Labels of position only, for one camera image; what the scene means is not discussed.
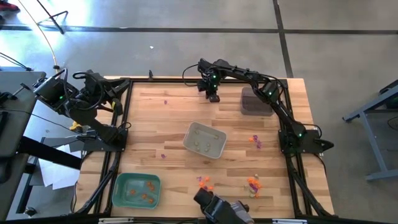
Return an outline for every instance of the green plastic container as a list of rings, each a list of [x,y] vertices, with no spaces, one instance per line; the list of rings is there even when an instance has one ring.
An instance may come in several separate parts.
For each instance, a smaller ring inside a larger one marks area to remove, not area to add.
[[[152,174],[123,173],[116,179],[112,203],[117,207],[154,209],[160,199],[160,179]]]

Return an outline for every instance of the wooden table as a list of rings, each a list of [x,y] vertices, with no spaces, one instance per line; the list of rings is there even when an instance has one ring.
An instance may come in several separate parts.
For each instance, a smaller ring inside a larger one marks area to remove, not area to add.
[[[304,80],[288,79],[288,84],[295,119],[312,124]],[[193,196],[199,189],[197,177],[208,176],[207,184],[214,186],[214,193],[230,202],[247,203],[253,218],[294,217],[285,157],[280,153],[277,138],[279,119],[275,114],[271,117],[242,115],[239,101],[244,86],[247,85],[222,84],[218,91],[221,101],[210,103],[204,92],[198,93],[197,88],[183,83],[135,83],[127,119],[132,127],[119,173],[158,175],[162,181],[160,201],[155,210],[113,207],[112,216],[202,217]],[[110,124],[111,117],[111,113],[101,111],[97,119]],[[183,147],[185,132],[194,121],[227,133],[221,158],[208,159]],[[254,134],[263,142],[260,150],[248,141]],[[94,152],[84,162],[77,183],[76,209],[97,187],[103,157],[103,152]],[[323,207],[333,213],[321,162],[314,155],[303,154],[303,164],[309,189]],[[247,178],[254,174],[260,176],[262,185],[259,198],[250,198],[243,189]],[[108,189],[104,193],[102,208]],[[304,212],[301,191],[298,196]]]

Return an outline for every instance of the concrete floor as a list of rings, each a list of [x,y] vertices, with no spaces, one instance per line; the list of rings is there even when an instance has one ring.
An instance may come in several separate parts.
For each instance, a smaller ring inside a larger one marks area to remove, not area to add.
[[[35,1],[22,2],[36,20],[45,19]],[[277,28],[272,0],[120,0],[117,5],[98,0],[42,2],[50,12],[69,10],[64,21],[69,26]],[[286,29],[398,29],[395,0],[383,0],[382,4],[378,0],[279,0],[279,5]],[[4,17],[6,24],[32,24],[23,10]],[[71,72],[93,69],[102,75],[147,75],[151,69],[155,76],[180,76],[185,67],[203,57],[209,61],[223,58],[240,67],[286,77],[278,34],[45,33],[58,63]],[[366,174],[379,170],[376,160],[361,124],[345,124],[341,117],[397,79],[398,36],[287,34],[286,39],[294,77],[305,79],[313,118],[322,127],[324,138],[335,143],[324,157],[335,213],[397,223],[398,177],[365,181]],[[35,29],[0,30],[0,43],[0,52],[36,71],[53,74],[50,51]],[[10,66],[4,61],[0,65]],[[197,74],[190,70],[187,75]],[[39,103],[34,113],[70,125],[70,120]],[[33,130],[28,126],[25,134],[36,140],[70,135],[37,118],[30,123],[43,127]],[[397,156],[390,152],[387,159],[396,161]],[[39,200],[41,195],[48,195],[47,200]],[[37,217],[61,215],[68,213],[71,196],[71,189],[38,187],[29,206],[39,211]],[[25,218],[14,214],[15,206],[8,219]]]

